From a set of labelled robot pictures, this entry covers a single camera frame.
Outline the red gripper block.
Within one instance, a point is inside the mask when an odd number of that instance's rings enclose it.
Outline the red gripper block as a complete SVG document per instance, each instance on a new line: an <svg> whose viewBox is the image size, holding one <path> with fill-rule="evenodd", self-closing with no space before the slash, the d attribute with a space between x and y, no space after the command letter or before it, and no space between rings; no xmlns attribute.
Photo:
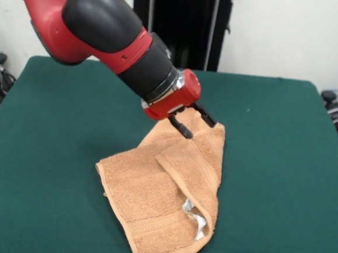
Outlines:
<svg viewBox="0 0 338 253"><path fill-rule="evenodd" d="M156 121L167 119L171 125L186 139L192 139L193 133L183 124L178 122L176 116L171 116L181 108L186 108L194 103L193 109L200 113L201 118L209 127L215 127L217 121L196 102L200 99L201 85L196 74L189 69L179 72L177 80L167 93L154 102L143 103L144 112Z"/></svg>

